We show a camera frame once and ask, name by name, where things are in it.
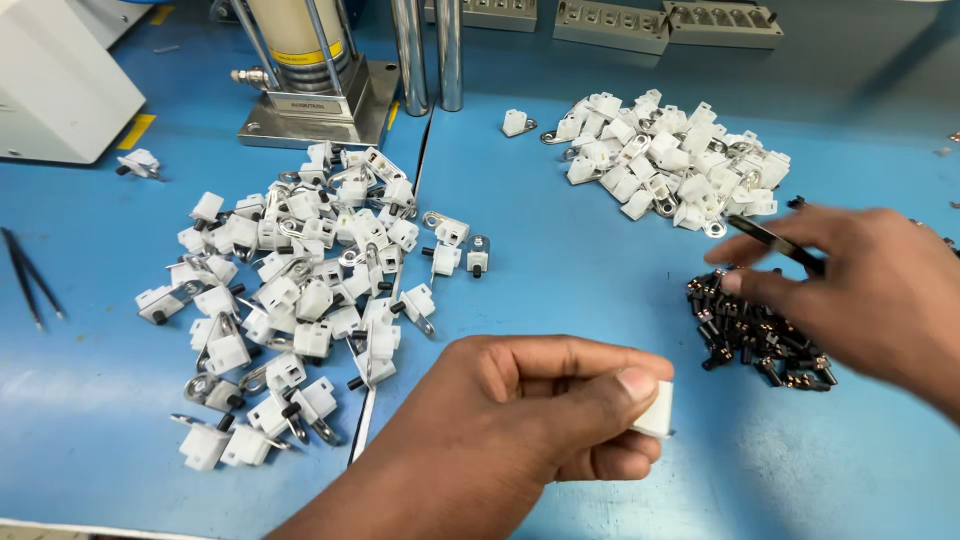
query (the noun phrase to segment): pile of black components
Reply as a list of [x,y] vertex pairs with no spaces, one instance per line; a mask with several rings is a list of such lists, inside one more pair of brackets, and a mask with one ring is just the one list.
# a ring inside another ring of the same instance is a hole
[[837,379],[823,351],[768,306],[725,294],[720,288],[724,274],[717,269],[686,284],[697,332],[710,353],[704,369],[739,355],[741,364],[753,364],[774,386],[828,392]]

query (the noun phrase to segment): fingernail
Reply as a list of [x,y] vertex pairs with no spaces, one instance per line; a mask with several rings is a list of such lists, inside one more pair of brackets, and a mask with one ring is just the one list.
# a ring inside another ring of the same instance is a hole
[[635,402],[645,402],[657,391],[657,379],[640,367],[628,367],[616,374]]
[[740,294],[740,285],[743,284],[743,276],[736,272],[730,272],[723,277],[720,286],[723,290],[731,294]]

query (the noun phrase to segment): black tweezers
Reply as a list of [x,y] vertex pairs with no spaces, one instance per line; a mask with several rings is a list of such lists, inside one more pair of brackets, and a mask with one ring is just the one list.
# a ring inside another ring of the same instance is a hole
[[763,242],[771,248],[779,251],[780,253],[796,260],[798,263],[806,267],[811,274],[816,274],[817,276],[823,276],[826,274],[826,262],[822,258],[814,257],[810,254],[810,252],[791,242],[790,240],[780,238],[776,234],[773,234],[770,231],[760,227],[757,223],[754,223],[753,221],[740,215],[727,216],[727,223],[738,228],[743,233],[752,236],[754,239]]
[[34,322],[36,327],[43,331],[43,323],[40,321],[40,315],[36,312],[36,303],[34,302],[34,293],[30,290],[30,284],[27,283],[27,273],[30,273],[30,276],[34,278],[36,284],[40,287],[40,290],[43,291],[43,294],[46,295],[47,300],[50,301],[51,306],[57,311],[57,316],[62,321],[65,318],[63,314],[63,309],[60,307],[60,304],[57,302],[57,299],[54,298],[50,289],[47,288],[47,284],[43,282],[43,278],[36,272],[34,264],[30,262],[30,259],[27,258],[27,255],[23,253],[23,250],[20,249],[20,244],[16,243],[16,238],[13,237],[13,233],[9,229],[0,227],[0,232],[3,233],[3,238],[7,242],[7,250],[10,251],[10,262],[13,264],[13,271],[16,272],[16,278],[20,282],[20,290],[23,291],[23,296],[27,299],[27,306],[30,308],[30,314],[34,316]]

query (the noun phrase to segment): yellow tape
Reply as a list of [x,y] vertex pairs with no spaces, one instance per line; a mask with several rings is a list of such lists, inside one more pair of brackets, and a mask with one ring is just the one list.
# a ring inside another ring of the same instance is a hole
[[[340,41],[336,41],[330,45],[330,55],[333,57],[339,55],[343,50],[344,46],[340,44]],[[320,63],[324,61],[324,53],[320,51],[304,53],[301,55],[291,55],[270,49],[270,56],[274,57],[274,60],[276,61],[282,61],[283,63],[289,63],[290,65],[307,65],[309,63]]]
[[394,118],[396,118],[396,110],[400,108],[400,102],[394,101],[393,105],[390,105],[390,120],[387,120],[387,131],[390,131],[390,128],[394,126]]
[[159,26],[163,24],[163,21],[167,20],[167,15],[174,10],[174,7],[169,4],[163,4],[162,6],[157,6],[156,11],[154,12],[154,18],[150,19],[150,24],[154,26]]
[[136,144],[136,141],[140,140],[140,137],[143,136],[143,132],[147,131],[147,128],[150,127],[150,124],[156,118],[156,114],[138,114],[133,117],[133,127],[130,128],[130,132],[127,133],[127,136],[123,137],[123,140],[120,141],[120,144],[117,145],[118,150],[130,150],[133,148],[133,145]]

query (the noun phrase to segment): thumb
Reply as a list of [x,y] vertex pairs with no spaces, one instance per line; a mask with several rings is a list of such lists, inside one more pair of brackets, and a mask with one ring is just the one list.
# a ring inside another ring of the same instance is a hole
[[544,402],[553,448],[566,454],[616,437],[650,408],[658,388],[653,373],[628,367]]
[[776,272],[735,270],[724,276],[721,286],[735,296],[786,314],[793,306],[793,295],[804,283],[788,280]]

